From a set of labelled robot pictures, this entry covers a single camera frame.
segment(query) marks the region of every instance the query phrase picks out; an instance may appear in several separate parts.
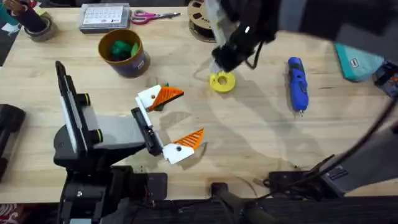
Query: blue screwdriver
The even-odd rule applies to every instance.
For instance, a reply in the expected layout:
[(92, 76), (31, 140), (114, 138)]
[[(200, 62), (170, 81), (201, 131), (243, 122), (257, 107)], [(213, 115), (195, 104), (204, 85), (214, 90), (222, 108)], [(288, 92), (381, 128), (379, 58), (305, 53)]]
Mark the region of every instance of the blue screwdriver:
[(308, 106), (307, 81), (301, 59), (297, 57), (289, 58), (289, 77), (290, 77), (290, 99), (292, 100), (293, 110), (299, 112), (301, 117)]

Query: can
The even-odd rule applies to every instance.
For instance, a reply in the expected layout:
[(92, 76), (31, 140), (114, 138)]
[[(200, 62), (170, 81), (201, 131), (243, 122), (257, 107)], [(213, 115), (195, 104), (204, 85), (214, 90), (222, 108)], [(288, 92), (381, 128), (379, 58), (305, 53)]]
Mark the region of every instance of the can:
[[(123, 61), (111, 59), (111, 49), (115, 41), (121, 40), (131, 46), (138, 44), (138, 51), (133, 57)], [(138, 34), (129, 29), (117, 29), (105, 34), (98, 44), (98, 52), (106, 63), (108, 63), (120, 75), (135, 78), (142, 75), (149, 67), (150, 60), (144, 52), (142, 41)]]

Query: yellow ring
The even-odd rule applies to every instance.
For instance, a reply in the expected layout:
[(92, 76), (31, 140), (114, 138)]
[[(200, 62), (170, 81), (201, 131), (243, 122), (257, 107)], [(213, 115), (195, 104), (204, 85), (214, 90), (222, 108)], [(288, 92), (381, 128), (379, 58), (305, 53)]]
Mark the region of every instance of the yellow ring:
[[(224, 78), (225, 84), (220, 84), (218, 79)], [(235, 76), (232, 73), (219, 72), (210, 75), (209, 84), (212, 89), (219, 93), (227, 93), (235, 87)]]
[(99, 129), (97, 129), (97, 133), (98, 133), (99, 142), (102, 142), (102, 134)]
[(87, 93), (85, 94), (85, 97), (86, 97), (86, 104), (87, 104), (87, 106), (89, 106), (90, 102), (88, 101), (88, 94)]

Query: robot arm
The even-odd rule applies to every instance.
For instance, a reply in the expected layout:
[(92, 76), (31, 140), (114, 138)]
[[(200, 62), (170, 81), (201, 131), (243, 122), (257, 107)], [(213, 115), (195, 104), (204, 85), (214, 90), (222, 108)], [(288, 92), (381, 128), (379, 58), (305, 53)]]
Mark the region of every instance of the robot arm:
[(377, 0), (221, 0), (238, 28), (214, 49), (216, 63), (226, 72), (254, 53), (278, 30), (310, 34), (398, 61), (398, 1)]

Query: red scissors handle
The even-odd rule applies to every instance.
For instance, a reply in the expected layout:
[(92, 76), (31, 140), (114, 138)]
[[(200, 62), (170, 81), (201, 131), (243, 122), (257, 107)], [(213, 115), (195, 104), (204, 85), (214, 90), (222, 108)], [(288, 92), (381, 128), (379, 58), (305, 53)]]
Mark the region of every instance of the red scissors handle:
[(133, 24), (137, 24), (137, 25), (143, 25), (148, 23), (151, 20), (156, 19), (156, 17), (158, 17), (158, 14), (155, 13), (149, 13), (146, 12), (144, 10), (138, 9), (134, 11), (134, 14), (131, 17), (131, 22)]

